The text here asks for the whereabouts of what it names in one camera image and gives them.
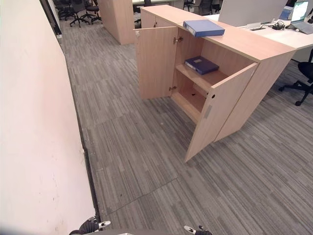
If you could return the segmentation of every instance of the laptop screen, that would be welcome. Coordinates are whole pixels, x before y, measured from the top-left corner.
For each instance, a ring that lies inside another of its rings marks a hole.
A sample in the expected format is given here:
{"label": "laptop screen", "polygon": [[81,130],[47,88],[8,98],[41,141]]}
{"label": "laptop screen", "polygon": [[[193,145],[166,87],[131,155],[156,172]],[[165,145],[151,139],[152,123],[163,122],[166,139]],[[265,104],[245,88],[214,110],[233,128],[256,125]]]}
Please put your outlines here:
{"label": "laptop screen", "polygon": [[308,1],[296,2],[293,8],[291,23],[303,21],[308,8]]}

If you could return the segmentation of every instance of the cabinet top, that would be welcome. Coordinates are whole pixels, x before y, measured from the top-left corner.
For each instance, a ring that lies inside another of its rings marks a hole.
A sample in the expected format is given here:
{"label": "cabinet top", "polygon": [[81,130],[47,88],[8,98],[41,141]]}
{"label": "cabinet top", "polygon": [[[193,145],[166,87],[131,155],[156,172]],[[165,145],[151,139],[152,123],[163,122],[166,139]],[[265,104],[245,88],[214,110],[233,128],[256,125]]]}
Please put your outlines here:
{"label": "cabinet top", "polygon": [[[173,26],[177,26],[183,29],[184,27],[182,24],[184,21],[208,20],[206,17],[199,16],[194,13],[168,5],[142,7],[141,10],[161,17],[164,20],[173,23]],[[273,56],[296,50],[293,47],[273,41],[253,32],[233,27],[222,22],[213,22],[225,29],[224,35],[209,36],[204,37],[204,39],[239,53],[256,62],[261,62]]]}

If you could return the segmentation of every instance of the blue binder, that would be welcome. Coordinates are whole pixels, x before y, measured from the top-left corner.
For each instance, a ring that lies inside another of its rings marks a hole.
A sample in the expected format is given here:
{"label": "blue binder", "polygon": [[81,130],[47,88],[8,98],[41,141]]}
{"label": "blue binder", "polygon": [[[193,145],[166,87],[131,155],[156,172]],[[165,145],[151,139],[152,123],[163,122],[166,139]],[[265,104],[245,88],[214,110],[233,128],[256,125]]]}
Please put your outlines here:
{"label": "blue binder", "polygon": [[184,21],[183,26],[195,37],[223,35],[225,29],[209,20]]}
{"label": "blue binder", "polygon": [[197,57],[185,60],[185,65],[187,65],[192,70],[199,73],[200,75],[219,69],[218,65],[203,58],[202,56],[197,56]]}

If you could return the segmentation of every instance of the cabinet hinge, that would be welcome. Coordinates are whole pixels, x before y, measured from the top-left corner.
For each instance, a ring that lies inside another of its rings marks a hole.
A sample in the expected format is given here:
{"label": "cabinet hinge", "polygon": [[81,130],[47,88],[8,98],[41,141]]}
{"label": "cabinet hinge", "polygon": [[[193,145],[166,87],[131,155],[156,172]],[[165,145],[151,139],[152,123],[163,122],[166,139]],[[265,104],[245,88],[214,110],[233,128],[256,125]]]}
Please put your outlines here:
{"label": "cabinet hinge", "polygon": [[182,40],[183,40],[183,37],[179,37],[178,39],[176,37],[174,37],[173,44],[175,44],[177,42],[181,42]]}
{"label": "cabinet hinge", "polygon": [[176,86],[173,86],[173,87],[169,87],[168,90],[171,91],[171,90],[174,90],[176,88],[177,88]]}

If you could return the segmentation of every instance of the open cabinet door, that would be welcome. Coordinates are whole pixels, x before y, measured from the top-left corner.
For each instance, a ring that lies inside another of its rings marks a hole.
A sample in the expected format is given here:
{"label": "open cabinet door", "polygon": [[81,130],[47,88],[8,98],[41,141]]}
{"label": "open cabinet door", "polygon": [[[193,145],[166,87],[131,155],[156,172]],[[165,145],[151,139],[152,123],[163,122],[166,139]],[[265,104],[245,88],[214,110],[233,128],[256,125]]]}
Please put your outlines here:
{"label": "open cabinet door", "polygon": [[214,141],[257,66],[258,63],[253,63],[211,87],[192,136],[185,162]]}
{"label": "open cabinet door", "polygon": [[170,96],[178,28],[144,28],[134,32],[141,98]]}

